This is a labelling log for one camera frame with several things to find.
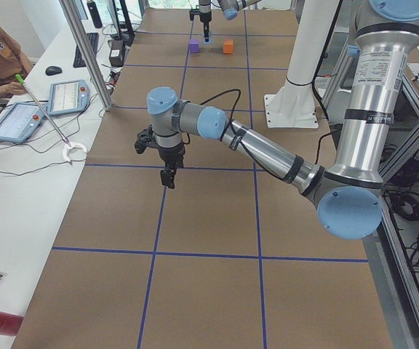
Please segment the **green tip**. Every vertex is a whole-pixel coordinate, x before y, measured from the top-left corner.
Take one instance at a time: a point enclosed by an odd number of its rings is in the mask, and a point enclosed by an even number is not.
[[[19,81],[20,82],[20,84],[22,84],[23,85],[23,79],[22,79],[22,76],[20,76],[20,74],[15,74],[15,78],[17,79],[17,81]]]

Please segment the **keyboard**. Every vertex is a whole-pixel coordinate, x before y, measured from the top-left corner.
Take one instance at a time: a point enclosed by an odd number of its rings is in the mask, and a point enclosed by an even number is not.
[[[90,42],[90,46],[92,47],[93,53],[96,56],[96,51],[98,50],[98,39],[100,38],[100,34],[98,33],[87,33],[88,41]],[[76,47],[76,55],[73,59],[73,67],[74,68],[81,68],[86,67],[84,60],[81,57],[80,49]]]

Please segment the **black mouse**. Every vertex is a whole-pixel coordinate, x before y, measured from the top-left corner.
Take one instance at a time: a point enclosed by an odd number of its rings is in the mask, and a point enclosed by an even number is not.
[[[44,73],[48,76],[61,74],[62,72],[63,70],[60,67],[57,67],[56,65],[51,65],[44,71]]]

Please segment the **white table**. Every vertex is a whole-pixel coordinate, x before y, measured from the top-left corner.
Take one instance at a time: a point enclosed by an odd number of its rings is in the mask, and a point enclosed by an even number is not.
[[[97,60],[109,65],[108,38],[88,21],[85,21],[84,27],[87,32],[100,33],[98,47],[101,48]],[[75,47],[70,28],[66,26],[27,77],[28,86],[40,100],[48,99],[51,83],[74,79],[84,79],[89,83],[90,96],[96,94],[88,70],[72,67]],[[46,76],[44,71],[49,65],[60,66],[63,72]],[[100,68],[106,78],[109,69]],[[26,100],[30,100],[28,94],[13,97],[10,103]],[[71,136],[70,140],[81,142],[90,149],[101,123],[99,113],[102,109],[100,98],[96,97],[79,118],[80,132]],[[61,125],[72,118],[72,115],[61,116],[56,122]],[[32,138],[44,135],[51,129],[49,122],[44,121]],[[77,123],[73,121],[62,130],[68,135],[77,130]],[[45,150],[58,140],[57,133],[51,132],[31,144],[38,150]],[[0,150],[0,171],[21,173],[62,162],[63,146],[64,143],[60,142],[43,154],[28,147]],[[85,158],[81,150],[69,154],[72,159]],[[1,311],[25,314],[83,167],[84,162],[74,162],[72,166],[62,164],[22,177],[0,174],[0,273],[4,275],[0,280]],[[0,348],[10,348],[13,340],[14,337],[0,336]]]

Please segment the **blue tablet device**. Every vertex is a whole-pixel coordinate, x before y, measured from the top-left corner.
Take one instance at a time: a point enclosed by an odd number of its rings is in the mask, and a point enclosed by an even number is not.
[[[80,113],[89,103],[85,80],[58,82],[49,88],[47,112],[50,116]]]
[[[23,143],[40,125],[43,117],[37,105],[14,103],[0,119],[0,140]]]

